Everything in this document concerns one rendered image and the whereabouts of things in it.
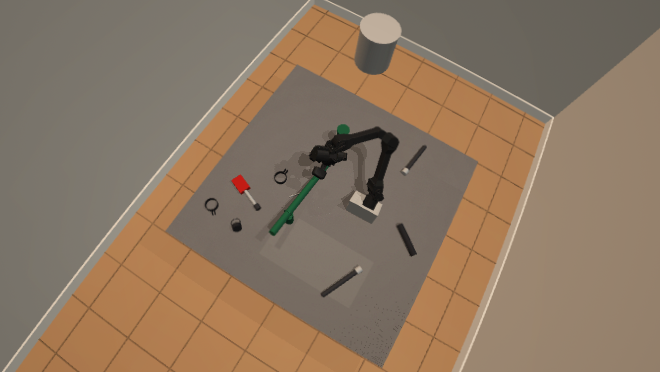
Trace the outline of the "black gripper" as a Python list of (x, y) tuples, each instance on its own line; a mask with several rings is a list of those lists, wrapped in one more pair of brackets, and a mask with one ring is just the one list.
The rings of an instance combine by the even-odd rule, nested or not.
[[(329, 141), (330, 141), (330, 140), (328, 140), (328, 141), (326, 142), (326, 144), (327, 144)], [(326, 147), (326, 144), (325, 144), (324, 147)], [(326, 174), (327, 174), (327, 172), (325, 171), (326, 167), (327, 167), (327, 166), (330, 167), (331, 165), (333, 165), (333, 166), (335, 165), (335, 163), (334, 163), (334, 164), (331, 164), (329, 161), (326, 161), (326, 162), (321, 161), (321, 162), (322, 162), (321, 167), (317, 167), (317, 166), (315, 166), (314, 169), (313, 169), (313, 171), (312, 171), (312, 175), (314, 175), (315, 177), (319, 178), (320, 180), (324, 179), (325, 176), (326, 176)], [(325, 166), (325, 167), (324, 167), (324, 166)]]

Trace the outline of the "black rectangular bar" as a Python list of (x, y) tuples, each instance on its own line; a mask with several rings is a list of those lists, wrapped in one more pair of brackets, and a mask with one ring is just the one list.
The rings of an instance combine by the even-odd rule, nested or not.
[(411, 255), (411, 256), (416, 255), (417, 252), (416, 252), (416, 250), (415, 250), (415, 248), (414, 248), (414, 246), (413, 246), (413, 244), (412, 244), (412, 242), (411, 242), (409, 236), (407, 235), (407, 233), (406, 233), (406, 231), (405, 231), (405, 228), (404, 228), (403, 224), (399, 224), (397, 227), (398, 227), (398, 231), (399, 231), (399, 233), (400, 233), (400, 235), (401, 235), (401, 237), (402, 237), (402, 240), (404, 241), (404, 243), (405, 243), (405, 245), (406, 245), (406, 247), (407, 247), (407, 249), (408, 249), (410, 255)]

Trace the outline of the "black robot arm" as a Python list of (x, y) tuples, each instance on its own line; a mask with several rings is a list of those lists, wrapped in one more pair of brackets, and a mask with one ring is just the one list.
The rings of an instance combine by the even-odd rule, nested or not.
[[(363, 206), (374, 211), (377, 203), (384, 199), (383, 189), (384, 183), (383, 179), (393, 152), (398, 148), (399, 140), (391, 132), (386, 132), (379, 126), (374, 128), (360, 131), (353, 134), (337, 134), (331, 139), (326, 147), (324, 146), (314, 146), (311, 153), (309, 154), (309, 159), (313, 162), (329, 161), (331, 164), (347, 161), (347, 153), (343, 151), (350, 149), (353, 145), (369, 141), (372, 139), (380, 138), (382, 139), (382, 152), (378, 161), (378, 165), (375, 171), (375, 174), (372, 178), (368, 179), (367, 188), (369, 194), (366, 195)], [(333, 146), (335, 146), (335, 149)]]

